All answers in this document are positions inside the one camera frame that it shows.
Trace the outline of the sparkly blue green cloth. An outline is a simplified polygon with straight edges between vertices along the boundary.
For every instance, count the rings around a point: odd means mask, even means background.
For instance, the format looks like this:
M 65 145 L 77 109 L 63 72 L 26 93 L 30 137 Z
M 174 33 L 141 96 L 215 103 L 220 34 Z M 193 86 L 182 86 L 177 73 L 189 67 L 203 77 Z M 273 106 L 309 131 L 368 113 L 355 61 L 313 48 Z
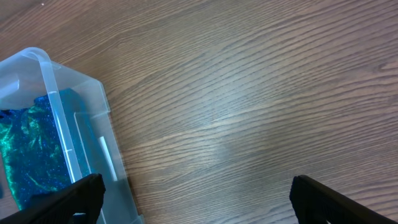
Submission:
M 86 106 L 72 89 L 60 92 L 81 174 L 97 170 L 91 165 L 98 147 Z M 1 111 L 1 156 L 7 183 L 19 209 L 33 195 L 58 191 L 71 184 L 62 143 L 47 95 L 21 110 Z

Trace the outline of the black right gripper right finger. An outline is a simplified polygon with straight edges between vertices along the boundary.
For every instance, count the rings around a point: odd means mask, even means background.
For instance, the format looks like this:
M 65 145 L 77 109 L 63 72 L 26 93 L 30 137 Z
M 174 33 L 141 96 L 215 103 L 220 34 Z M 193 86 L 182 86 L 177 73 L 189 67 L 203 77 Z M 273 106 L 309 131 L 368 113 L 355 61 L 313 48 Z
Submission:
M 306 175 L 293 178 L 289 199 L 299 224 L 395 224 Z

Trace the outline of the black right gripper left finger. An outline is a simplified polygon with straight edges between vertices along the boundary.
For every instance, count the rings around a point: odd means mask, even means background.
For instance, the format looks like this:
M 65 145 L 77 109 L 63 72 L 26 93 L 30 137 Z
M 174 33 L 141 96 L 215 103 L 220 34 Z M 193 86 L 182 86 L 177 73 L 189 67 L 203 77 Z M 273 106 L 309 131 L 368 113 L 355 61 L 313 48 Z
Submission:
M 90 174 L 62 190 L 32 196 L 28 208 L 3 218 L 1 223 L 96 223 L 105 191 L 102 175 Z

